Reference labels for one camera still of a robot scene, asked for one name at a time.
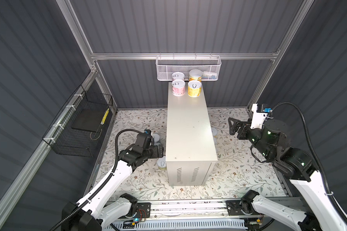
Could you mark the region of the pink label can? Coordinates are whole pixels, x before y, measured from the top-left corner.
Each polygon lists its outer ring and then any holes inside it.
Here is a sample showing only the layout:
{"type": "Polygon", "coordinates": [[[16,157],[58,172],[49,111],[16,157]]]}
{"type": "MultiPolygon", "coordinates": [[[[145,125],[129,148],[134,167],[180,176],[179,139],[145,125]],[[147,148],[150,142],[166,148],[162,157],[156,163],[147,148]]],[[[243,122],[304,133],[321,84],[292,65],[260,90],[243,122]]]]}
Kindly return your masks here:
{"type": "Polygon", "coordinates": [[[185,79],[185,75],[182,72],[174,72],[172,74],[172,81],[175,80],[184,80],[185,79]]]}
{"type": "Polygon", "coordinates": [[[172,93],[174,96],[181,97],[185,94],[185,82],[183,80],[174,80],[172,82],[172,93]]]}

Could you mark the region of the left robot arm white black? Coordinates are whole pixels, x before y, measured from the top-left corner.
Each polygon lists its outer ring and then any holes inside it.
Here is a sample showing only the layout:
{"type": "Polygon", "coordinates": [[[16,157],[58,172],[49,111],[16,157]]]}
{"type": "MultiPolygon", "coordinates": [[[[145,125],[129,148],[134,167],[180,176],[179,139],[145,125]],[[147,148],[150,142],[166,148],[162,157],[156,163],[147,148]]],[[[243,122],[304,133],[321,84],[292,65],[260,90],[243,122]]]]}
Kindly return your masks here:
{"type": "Polygon", "coordinates": [[[137,199],[124,193],[107,205],[118,187],[132,175],[137,167],[149,159],[163,157],[164,148],[155,145],[150,130],[138,131],[135,143],[124,150],[115,151],[115,163],[104,178],[77,203],[68,203],[62,210],[62,219],[51,229],[61,231],[101,231],[117,219],[133,217],[137,199]]]}

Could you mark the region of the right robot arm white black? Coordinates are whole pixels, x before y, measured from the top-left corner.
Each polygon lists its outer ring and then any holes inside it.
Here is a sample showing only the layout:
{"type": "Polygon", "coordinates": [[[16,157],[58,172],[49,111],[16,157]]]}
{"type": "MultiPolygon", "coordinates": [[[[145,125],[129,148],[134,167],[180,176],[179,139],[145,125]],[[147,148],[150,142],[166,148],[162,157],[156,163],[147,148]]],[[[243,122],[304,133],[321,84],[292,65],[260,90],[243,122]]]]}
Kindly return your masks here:
{"type": "Polygon", "coordinates": [[[307,152],[290,146],[288,126],[279,120],[267,120],[260,128],[252,128],[252,120],[228,119],[230,135],[248,140],[266,163],[280,172],[308,204],[310,211],[295,211],[249,190],[239,204],[242,213],[269,216],[295,231],[347,231],[347,214],[327,192],[323,173],[307,152]]]}

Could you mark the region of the orange label can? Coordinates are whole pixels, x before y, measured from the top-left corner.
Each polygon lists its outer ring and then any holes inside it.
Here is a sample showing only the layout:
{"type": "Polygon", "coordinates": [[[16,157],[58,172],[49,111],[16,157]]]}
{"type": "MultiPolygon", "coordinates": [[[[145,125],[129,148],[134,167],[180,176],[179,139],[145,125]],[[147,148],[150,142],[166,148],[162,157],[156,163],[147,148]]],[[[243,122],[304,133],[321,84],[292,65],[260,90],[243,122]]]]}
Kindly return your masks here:
{"type": "Polygon", "coordinates": [[[202,75],[203,75],[203,72],[201,70],[198,70],[198,69],[190,70],[190,72],[189,72],[189,81],[196,80],[196,81],[201,82],[202,75]]]}

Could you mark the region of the pink label can front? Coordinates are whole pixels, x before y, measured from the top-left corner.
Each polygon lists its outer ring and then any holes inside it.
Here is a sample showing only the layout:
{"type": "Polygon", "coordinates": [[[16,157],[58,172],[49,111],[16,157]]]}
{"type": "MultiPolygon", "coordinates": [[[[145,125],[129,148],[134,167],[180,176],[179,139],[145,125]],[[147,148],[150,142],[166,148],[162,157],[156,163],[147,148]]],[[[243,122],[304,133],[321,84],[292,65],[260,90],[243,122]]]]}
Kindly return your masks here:
{"type": "Polygon", "coordinates": [[[182,72],[174,72],[172,74],[172,81],[175,80],[184,80],[185,79],[185,75],[182,72]]]}

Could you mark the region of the yellow label can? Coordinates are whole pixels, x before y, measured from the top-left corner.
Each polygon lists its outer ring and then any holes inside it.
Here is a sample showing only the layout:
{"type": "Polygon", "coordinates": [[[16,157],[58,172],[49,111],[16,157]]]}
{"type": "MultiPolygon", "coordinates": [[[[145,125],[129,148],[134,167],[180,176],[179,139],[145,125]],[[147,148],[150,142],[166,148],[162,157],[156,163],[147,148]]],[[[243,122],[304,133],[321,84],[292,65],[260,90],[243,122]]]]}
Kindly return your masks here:
{"type": "Polygon", "coordinates": [[[167,170],[166,156],[158,158],[156,164],[157,164],[158,169],[167,170]]]}

